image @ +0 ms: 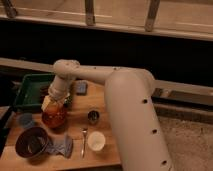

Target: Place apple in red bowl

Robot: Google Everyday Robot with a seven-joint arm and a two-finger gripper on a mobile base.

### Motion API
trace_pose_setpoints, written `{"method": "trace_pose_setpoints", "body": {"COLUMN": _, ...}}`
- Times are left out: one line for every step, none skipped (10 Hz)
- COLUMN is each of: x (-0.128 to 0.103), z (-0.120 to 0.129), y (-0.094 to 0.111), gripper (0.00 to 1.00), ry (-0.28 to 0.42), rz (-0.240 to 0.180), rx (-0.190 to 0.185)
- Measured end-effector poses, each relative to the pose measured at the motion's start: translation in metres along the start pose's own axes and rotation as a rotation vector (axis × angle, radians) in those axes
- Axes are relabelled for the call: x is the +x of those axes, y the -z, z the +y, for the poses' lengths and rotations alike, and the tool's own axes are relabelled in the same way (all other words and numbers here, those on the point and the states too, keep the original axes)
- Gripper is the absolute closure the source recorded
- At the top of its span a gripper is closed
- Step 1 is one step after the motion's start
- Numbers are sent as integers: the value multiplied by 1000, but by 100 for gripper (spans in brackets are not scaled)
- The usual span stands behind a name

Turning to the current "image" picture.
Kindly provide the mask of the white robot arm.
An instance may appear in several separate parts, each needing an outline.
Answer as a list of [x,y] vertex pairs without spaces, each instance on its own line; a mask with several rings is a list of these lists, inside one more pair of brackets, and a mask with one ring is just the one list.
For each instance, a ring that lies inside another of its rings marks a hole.
[[140,68],[88,66],[58,60],[42,109],[64,99],[76,78],[104,86],[105,108],[123,171],[175,171],[151,96],[152,73]]

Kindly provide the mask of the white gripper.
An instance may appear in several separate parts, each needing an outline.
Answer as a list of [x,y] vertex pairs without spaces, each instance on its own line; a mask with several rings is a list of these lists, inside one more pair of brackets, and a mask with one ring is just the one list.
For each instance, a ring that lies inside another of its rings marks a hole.
[[44,97],[43,103],[41,105],[42,111],[45,111],[47,106],[51,103],[51,98],[56,101],[64,98],[69,92],[70,84],[70,80],[63,79],[61,77],[55,77],[53,82],[49,86],[49,95]]

